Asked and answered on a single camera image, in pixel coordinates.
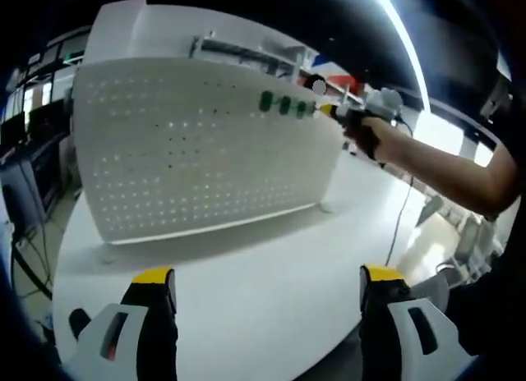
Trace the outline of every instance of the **white table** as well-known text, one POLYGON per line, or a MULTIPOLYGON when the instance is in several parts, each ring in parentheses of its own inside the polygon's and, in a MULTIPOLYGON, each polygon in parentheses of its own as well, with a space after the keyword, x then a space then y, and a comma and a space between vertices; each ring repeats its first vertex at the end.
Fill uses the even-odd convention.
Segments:
MULTIPOLYGON (((178 379, 294 379, 360 320, 359 267, 383 264, 408 186, 342 153, 322 206, 244 226, 126 246, 102 242, 84 195, 64 234, 53 292, 58 352, 76 340, 68 317, 118 303, 142 270, 173 265, 178 379)), ((390 265, 423 206, 412 190, 390 265)))

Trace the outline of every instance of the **floor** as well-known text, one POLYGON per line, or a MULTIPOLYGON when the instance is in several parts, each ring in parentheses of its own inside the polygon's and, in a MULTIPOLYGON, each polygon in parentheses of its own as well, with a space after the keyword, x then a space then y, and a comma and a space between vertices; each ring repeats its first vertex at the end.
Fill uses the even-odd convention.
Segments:
MULTIPOLYGON (((74 205, 73 192, 68 191, 59 200, 51 219, 44 226, 45 247, 51 277, 48 286, 51 289, 53 289, 53 275, 57 265, 62 234, 74 205)), ((30 241, 36 250, 44 255, 43 230, 41 228, 35 229, 31 233, 30 241)), ((399 261, 397 269, 406 277, 409 284, 421 282, 434 275, 436 265, 454 253, 458 241, 459 235, 455 229, 440 215, 433 214, 425 223, 415 229, 408 243, 408 251, 399 261)), ((35 273, 45 281, 46 271, 31 245, 24 246, 21 253, 35 273)), ((51 303, 42 293, 38 291, 31 293, 34 292, 35 287, 17 263, 13 265, 13 281, 28 320, 37 335, 43 339, 39 323, 52 323, 50 317, 51 303)), ((300 376, 297 381, 354 379, 361 379, 361 353, 358 336, 356 333, 351 333, 326 358, 300 376)))

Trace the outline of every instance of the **window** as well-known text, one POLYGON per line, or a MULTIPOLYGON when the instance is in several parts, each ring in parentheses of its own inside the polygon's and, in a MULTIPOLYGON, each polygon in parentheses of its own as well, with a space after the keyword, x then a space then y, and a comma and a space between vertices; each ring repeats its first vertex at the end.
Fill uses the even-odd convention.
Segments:
POLYGON ((414 138, 446 153, 458 155, 464 141, 464 132, 435 114, 421 112, 415 127, 414 138))
POLYGON ((25 114, 25 125, 28 126, 30 123, 30 111, 33 108, 33 90, 27 90, 24 93, 24 114, 25 114))
POLYGON ((479 142, 475 151, 475 163, 486 167, 491 161, 491 157, 493 157, 493 151, 486 147, 485 144, 479 142))
POLYGON ((42 106, 49 102, 51 102, 51 83, 46 83, 42 88, 42 106))

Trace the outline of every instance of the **forearm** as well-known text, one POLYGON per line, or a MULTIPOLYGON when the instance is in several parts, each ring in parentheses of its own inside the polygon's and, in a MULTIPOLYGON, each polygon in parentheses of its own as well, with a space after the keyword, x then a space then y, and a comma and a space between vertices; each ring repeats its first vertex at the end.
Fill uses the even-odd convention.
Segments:
POLYGON ((487 169, 408 137, 399 142, 392 163, 466 209, 481 214, 496 212, 487 169))

